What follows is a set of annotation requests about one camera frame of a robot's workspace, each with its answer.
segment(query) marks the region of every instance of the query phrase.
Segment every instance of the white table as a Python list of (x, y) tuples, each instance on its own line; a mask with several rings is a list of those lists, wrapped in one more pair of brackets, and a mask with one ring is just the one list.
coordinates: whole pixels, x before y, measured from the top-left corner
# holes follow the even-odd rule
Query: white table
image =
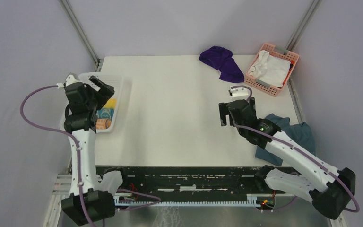
[[(244, 73), (254, 57), (233, 56)], [(105, 57), (101, 72), (126, 81), (113, 132), (97, 135), (97, 166), (269, 165), (235, 127), (221, 127), (218, 104), (231, 101), (233, 84), (198, 56)], [(259, 118), (298, 123), (287, 87), (277, 97), (253, 88), (253, 96)]]

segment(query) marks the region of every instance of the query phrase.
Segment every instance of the white cloth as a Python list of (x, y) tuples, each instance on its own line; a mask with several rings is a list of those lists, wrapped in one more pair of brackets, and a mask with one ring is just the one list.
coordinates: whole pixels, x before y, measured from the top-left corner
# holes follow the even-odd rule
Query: white cloth
[(268, 51), (260, 51), (258, 58), (248, 69), (248, 75), (275, 87), (283, 87), (289, 69), (288, 60), (271, 56)]

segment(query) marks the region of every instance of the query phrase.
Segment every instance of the dark purple towel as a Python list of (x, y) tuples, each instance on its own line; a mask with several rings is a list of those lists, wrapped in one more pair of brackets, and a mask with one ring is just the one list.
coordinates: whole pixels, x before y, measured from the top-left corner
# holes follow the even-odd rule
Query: dark purple towel
[(219, 79), (241, 83), (244, 81), (244, 74), (232, 58), (233, 53), (220, 46), (213, 46), (201, 53), (199, 60), (221, 72)]

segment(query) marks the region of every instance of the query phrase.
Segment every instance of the pink basket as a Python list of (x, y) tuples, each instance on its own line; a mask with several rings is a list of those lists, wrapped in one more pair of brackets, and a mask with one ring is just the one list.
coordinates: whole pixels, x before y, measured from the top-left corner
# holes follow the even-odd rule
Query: pink basket
[(258, 89), (260, 91), (263, 91), (267, 94), (270, 94), (273, 97), (276, 97), (279, 94), (279, 92), (285, 88), (287, 80), (290, 78), (290, 75), (292, 74), (292, 71), (293, 71), (295, 65), (297, 64), (298, 58), (300, 56), (291, 51), (285, 50), (280, 47), (276, 47), (273, 44), (265, 43), (265, 44), (263, 44), (261, 49), (258, 51), (257, 56), (255, 57), (254, 61), (251, 63), (250, 67), (254, 64), (255, 60), (258, 58), (259, 52), (262, 50), (266, 50), (270, 53), (270, 55), (277, 57), (277, 58), (288, 60), (293, 64), (293, 66), (290, 67), (289, 73), (287, 74), (285, 81), (283, 82), (283, 87), (275, 87), (275, 86), (269, 85), (263, 81), (260, 81), (260, 80), (256, 79), (255, 77), (248, 75), (248, 71), (245, 73), (244, 82), (252, 87), (255, 87), (256, 89)]

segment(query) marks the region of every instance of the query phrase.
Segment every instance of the white wall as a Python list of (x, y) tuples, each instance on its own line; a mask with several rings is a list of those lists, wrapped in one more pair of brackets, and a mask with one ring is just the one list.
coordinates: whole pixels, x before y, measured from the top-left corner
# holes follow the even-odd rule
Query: white wall
[[(72, 71), (94, 70), (56, 0), (0, 0), (0, 227), (41, 226), (56, 174), (70, 156), (62, 135), (27, 125), (19, 106), (31, 91)], [(65, 95), (47, 90), (26, 115), (57, 127)]]
[(295, 52), (301, 57), (292, 77), (317, 153), (356, 173), (361, 211), (345, 216), (362, 227), (363, 1), (323, 1)]
[(100, 58), (285, 47), (312, 0), (70, 0)]

